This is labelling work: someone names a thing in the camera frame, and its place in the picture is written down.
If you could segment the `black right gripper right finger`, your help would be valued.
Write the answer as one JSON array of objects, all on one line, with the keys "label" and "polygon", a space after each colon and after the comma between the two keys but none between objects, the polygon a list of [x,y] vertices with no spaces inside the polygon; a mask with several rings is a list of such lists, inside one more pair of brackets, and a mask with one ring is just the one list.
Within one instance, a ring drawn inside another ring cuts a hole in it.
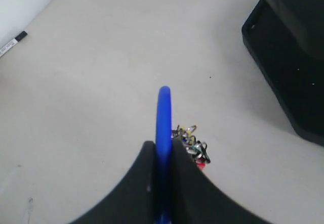
[{"label": "black right gripper right finger", "polygon": [[197,167],[180,140],[172,141],[172,223],[269,223],[232,200]]}]

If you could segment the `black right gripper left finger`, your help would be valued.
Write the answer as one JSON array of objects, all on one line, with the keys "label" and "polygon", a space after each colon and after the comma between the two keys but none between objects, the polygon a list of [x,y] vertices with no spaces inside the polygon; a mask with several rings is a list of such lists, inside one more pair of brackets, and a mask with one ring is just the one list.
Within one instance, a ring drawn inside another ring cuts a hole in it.
[{"label": "black right gripper left finger", "polygon": [[155,143],[145,141],[114,189],[72,223],[154,223],[155,169]]}]

